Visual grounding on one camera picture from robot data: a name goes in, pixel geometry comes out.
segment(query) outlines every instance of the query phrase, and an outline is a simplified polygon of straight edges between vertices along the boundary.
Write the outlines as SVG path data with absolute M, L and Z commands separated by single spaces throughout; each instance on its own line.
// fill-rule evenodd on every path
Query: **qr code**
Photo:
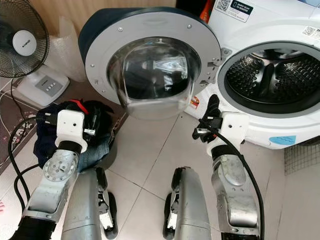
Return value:
M 304 31 L 303 34 L 310 36 L 311 34 L 313 34 L 317 29 L 311 26 L 307 26 Z
M 220 0 L 218 2 L 218 5 L 216 6 L 216 8 L 225 12 L 225 11 L 227 11 L 227 9 L 229 7 L 230 2 L 231 2 L 231 0 Z

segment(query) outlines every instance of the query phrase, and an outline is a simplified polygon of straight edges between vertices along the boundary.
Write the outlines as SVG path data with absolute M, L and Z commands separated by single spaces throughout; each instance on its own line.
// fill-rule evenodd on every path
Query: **front-loading washing machine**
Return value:
M 216 0 L 208 24 L 226 60 L 186 111 L 202 116 L 215 93 L 221 111 L 249 114 L 249 142 L 281 149 L 319 136 L 320 0 Z
M 91 85 L 138 119 L 190 101 L 186 112 L 199 118 L 217 94 L 221 111 L 249 115 L 249 142 L 280 149 L 320 133 L 312 0 L 217 0 L 208 25 L 175 8 L 101 9 L 78 43 Z

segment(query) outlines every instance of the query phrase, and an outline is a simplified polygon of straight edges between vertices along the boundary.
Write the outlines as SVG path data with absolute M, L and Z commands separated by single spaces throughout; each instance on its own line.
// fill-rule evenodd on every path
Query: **blue sticker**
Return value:
M 270 142 L 279 145 L 294 145 L 296 144 L 297 136 L 273 136 L 270 137 Z

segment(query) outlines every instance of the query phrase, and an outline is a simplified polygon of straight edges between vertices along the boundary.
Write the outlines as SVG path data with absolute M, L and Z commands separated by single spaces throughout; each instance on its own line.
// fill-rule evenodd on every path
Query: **stainless steel drum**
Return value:
M 319 92 L 320 61 L 292 49 L 261 50 L 232 64 L 225 74 L 225 84 L 229 95 L 244 106 L 255 110 L 255 103 L 259 103 L 256 110 L 263 112 L 261 104 L 283 105 L 286 113 L 285 105 L 308 101 Z M 319 97 L 313 98 L 314 104 Z

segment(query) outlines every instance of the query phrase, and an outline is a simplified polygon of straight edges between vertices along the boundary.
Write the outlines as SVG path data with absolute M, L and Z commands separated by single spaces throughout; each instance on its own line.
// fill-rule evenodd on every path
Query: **wire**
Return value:
M 15 129 L 12 131 L 12 134 L 10 135 L 9 143 L 12 143 L 13 138 L 14 138 L 16 132 L 18 131 L 18 129 L 19 129 L 23 124 L 25 124 L 26 122 L 32 121 L 32 120 L 42 120 L 42 118 L 41 118 L 41 117 L 36 117 L 36 116 L 34 116 L 34 117 L 30 117 L 30 118 L 27 118 L 27 119 L 21 121 L 21 122 L 15 127 Z M 15 157 L 14 157 L 14 155 L 13 155 L 13 149 L 12 149 L 12 145 L 11 145 L 11 144 L 8 144 L 8 153 L 9 153 L 9 158 L 10 158 L 10 160 L 11 160 L 12 166 L 13 166 L 13 168 L 14 168 L 17 176 L 18 176 L 18 179 L 20 179 L 20 181 L 21 181 L 21 183 L 22 183 L 23 189 L 24 189 L 24 191 L 25 191 L 26 199 L 29 200 L 29 199 L 30 199 L 30 192 L 29 192 L 29 189 L 28 189 L 28 187 L 27 187 L 27 184 L 26 184 L 23 176 L 21 175 L 21 172 L 20 172 L 20 170 L 19 170 L 19 168 L 18 168 L 18 166 L 17 166 L 17 163 L 16 163 L 16 161 L 15 161 Z M 19 199 L 19 201 L 20 201 L 21 207 L 22 207 L 23 210 L 24 210 L 25 203 L 24 203 L 24 200 L 23 200 L 23 198 L 22 198 L 22 196 L 21 196 L 18 188 L 15 188 L 14 191 L 15 191 L 15 194 L 16 194 L 16 196 L 18 197 L 18 199 Z
M 12 79 L 11 79 L 11 86 L 10 86 L 11 98 L 12 98 L 12 100 L 14 101 L 15 105 L 19 108 L 19 111 L 20 111 L 20 114 L 21 114 L 23 120 L 26 120 L 26 118 L 25 118 L 25 116 L 24 116 L 24 114 L 23 114 L 23 111 L 22 111 L 21 106 L 19 105 L 19 103 L 16 101 L 15 97 L 14 97 L 13 94 L 12 94 L 12 91 L 13 91 L 13 89 L 12 89 L 13 82 L 14 82 L 14 79 L 12 78 Z
M 18 181 L 19 181 L 20 178 L 23 177 L 23 176 L 22 176 L 23 174 L 25 174 L 26 172 L 28 172 L 28 171 L 30 171 L 30 170 L 38 167 L 38 166 L 40 166 L 39 163 L 38 163 L 38 164 L 35 164 L 35 165 L 33 165 L 33 166 L 30 166 L 30 167 L 28 167 L 28 168 L 26 168 L 26 169 L 23 170 L 20 174 L 18 174 L 18 175 L 16 176 L 15 180 L 14 180 L 14 183 L 13 183 L 14 191 L 15 191 L 15 193 L 18 193 L 18 194 L 19 194 L 19 196 L 18 196 L 18 194 L 17 194 L 18 199 L 19 199 L 19 200 L 22 199 L 22 203 L 20 202 L 20 203 L 21 203 L 22 212 L 24 211 L 24 209 L 26 208 L 26 206 L 25 206 L 25 202 L 23 201 L 23 198 L 22 198 L 22 196 L 21 196 L 21 194 L 20 194 L 20 192 L 19 192 L 19 189 L 18 189 Z
M 209 129 L 213 134 L 215 134 L 218 138 L 220 138 L 222 141 L 224 141 L 236 154 L 240 161 L 242 162 L 242 165 L 244 166 L 245 170 L 247 171 L 254 190 L 256 192 L 257 198 L 258 198 L 258 203 L 259 203 L 259 210 L 260 210 L 260 240 L 265 239 L 265 208 L 264 208 L 264 201 L 258 186 L 258 183 L 254 177 L 254 174 L 252 173 L 249 165 L 247 164 L 244 156 L 238 151 L 238 149 L 228 140 L 226 139 L 223 135 L 221 135 L 215 128 L 211 127 L 208 123 L 206 123 L 204 120 L 199 119 L 199 122 L 204 124 L 207 129 Z
M 10 84 L 10 82 L 13 80 L 13 78 L 11 78 L 11 80 L 9 80 L 1 89 L 0 92 L 6 88 L 6 86 L 8 86 Z
M 16 101 L 14 95 L 12 94 L 12 91 L 13 91 L 12 85 L 13 85 L 13 83 L 14 83 L 14 79 L 12 78 L 12 79 L 11 79 L 11 85 L 10 85 L 10 95 L 11 95 L 11 98 L 12 98 L 12 100 L 14 101 L 15 105 L 19 108 L 19 111 L 20 111 L 20 114 L 21 114 L 23 120 L 26 120 L 26 118 L 25 118 L 25 116 L 24 116 L 24 114 L 23 114 L 23 111 L 22 111 L 21 106 L 19 105 L 19 103 Z M 25 136 L 26 128 L 27 128 L 27 123 L 28 123 L 28 122 L 26 122 L 26 123 L 24 124 L 23 132 L 22 132 L 22 134 L 21 134 L 21 137 L 20 137 L 20 140 L 19 140 L 18 143 L 21 143 L 22 139 L 23 139 L 24 136 Z

